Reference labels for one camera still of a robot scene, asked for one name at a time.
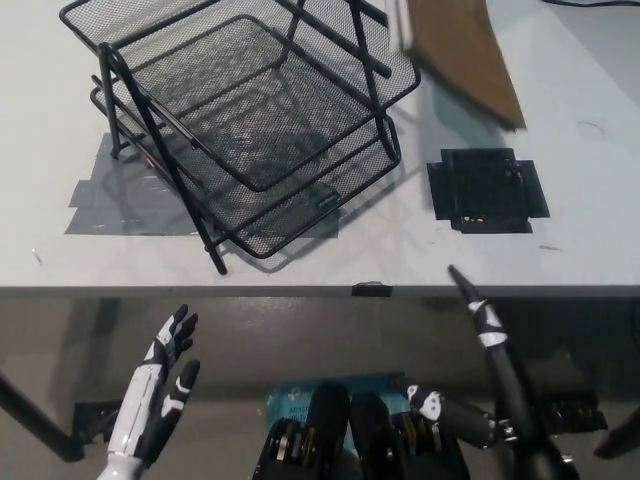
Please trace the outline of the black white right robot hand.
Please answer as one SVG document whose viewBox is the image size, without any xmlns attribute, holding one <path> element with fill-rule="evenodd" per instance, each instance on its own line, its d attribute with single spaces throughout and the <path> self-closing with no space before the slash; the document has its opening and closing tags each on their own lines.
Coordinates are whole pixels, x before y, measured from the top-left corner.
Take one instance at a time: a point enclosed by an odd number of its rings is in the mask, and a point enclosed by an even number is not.
<svg viewBox="0 0 640 480">
<path fill-rule="evenodd" d="M 404 382 L 402 393 L 426 420 L 476 448 L 491 448 L 501 441 L 509 443 L 517 479 L 561 478 L 562 455 L 544 430 L 531 380 L 506 328 L 488 299 L 470 280 L 453 265 L 448 272 L 466 302 L 506 417 L 496 419 L 470 404 L 409 380 Z"/>
</svg>

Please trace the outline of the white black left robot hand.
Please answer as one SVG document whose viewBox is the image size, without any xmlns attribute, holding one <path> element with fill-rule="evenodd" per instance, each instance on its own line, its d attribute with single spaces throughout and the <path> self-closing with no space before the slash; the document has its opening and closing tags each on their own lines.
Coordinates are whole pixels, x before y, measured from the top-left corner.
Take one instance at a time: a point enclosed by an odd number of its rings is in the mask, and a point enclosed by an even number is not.
<svg viewBox="0 0 640 480">
<path fill-rule="evenodd" d="M 166 388 L 171 369 L 193 345 L 198 315 L 181 305 L 153 338 L 134 370 L 108 445 L 111 457 L 133 458 L 149 467 L 157 461 L 173 434 L 196 383 L 201 364 L 188 361 L 173 386 Z"/>
</svg>

